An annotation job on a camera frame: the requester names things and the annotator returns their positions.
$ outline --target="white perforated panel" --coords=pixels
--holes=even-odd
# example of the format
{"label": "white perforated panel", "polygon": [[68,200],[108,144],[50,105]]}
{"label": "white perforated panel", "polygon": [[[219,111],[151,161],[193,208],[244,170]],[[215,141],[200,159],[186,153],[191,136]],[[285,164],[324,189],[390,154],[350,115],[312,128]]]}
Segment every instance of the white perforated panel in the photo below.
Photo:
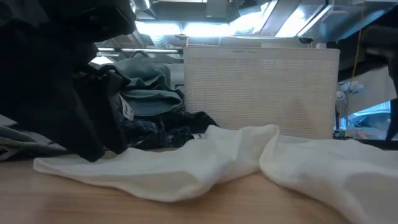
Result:
{"label": "white perforated panel", "polygon": [[276,124],[282,134],[331,138],[339,50],[188,48],[185,101],[223,128]]}

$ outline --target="cable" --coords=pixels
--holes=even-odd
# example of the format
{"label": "cable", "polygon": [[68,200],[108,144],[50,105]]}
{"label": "cable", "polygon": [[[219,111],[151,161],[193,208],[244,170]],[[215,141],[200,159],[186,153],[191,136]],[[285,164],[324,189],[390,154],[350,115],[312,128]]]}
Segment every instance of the cable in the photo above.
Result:
{"label": "cable", "polygon": [[[363,0],[363,7],[361,10],[361,25],[363,24],[363,19],[364,19],[364,9],[366,7],[366,0]],[[359,34],[358,34],[358,43],[356,45],[356,55],[355,55],[355,61],[354,61],[354,68],[353,68],[353,74],[349,80],[349,85],[348,85],[348,94],[346,96],[346,102],[347,104],[345,104],[345,113],[346,113],[346,125],[348,125],[348,113],[349,113],[349,104],[348,104],[348,98],[351,94],[351,84],[353,82],[353,78],[355,77],[355,72],[356,72],[356,67],[358,64],[358,58],[359,58],[359,48],[360,43],[361,43],[361,37],[362,37],[362,28],[359,30]]]}

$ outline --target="gray fabric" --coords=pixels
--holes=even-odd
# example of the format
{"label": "gray fabric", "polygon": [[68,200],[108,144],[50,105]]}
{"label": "gray fabric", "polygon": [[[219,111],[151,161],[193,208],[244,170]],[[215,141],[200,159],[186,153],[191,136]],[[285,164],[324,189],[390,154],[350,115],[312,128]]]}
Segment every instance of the gray fabric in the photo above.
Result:
{"label": "gray fabric", "polygon": [[21,156],[25,159],[64,154],[68,154],[65,148],[40,134],[0,126],[0,161],[6,161],[12,156]]}
{"label": "gray fabric", "polygon": [[137,54],[114,63],[131,83],[121,90],[121,96],[137,116],[155,116],[183,106],[183,93],[170,87],[170,69],[153,63],[152,59]]}

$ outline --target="white cloth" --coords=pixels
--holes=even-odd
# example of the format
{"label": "white cloth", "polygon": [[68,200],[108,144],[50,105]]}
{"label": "white cloth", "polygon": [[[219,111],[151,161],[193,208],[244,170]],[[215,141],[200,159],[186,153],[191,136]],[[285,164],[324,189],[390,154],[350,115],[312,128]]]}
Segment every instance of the white cloth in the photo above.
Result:
{"label": "white cloth", "polygon": [[383,224],[398,220],[397,158],[352,140],[279,136],[274,125],[239,131],[211,126],[204,139],[172,152],[131,148],[95,163],[76,157],[36,159],[34,169],[163,202],[197,197],[216,183],[260,169],[275,183],[331,205],[355,224]]}

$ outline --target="table surface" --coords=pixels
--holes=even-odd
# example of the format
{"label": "table surface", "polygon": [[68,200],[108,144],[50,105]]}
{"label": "table surface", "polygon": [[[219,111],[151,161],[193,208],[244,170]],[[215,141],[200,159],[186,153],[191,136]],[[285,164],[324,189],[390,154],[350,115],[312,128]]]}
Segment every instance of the table surface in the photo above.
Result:
{"label": "table surface", "polygon": [[177,203],[40,174],[32,161],[0,164],[1,223],[348,224],[338,212],[256,173]]}

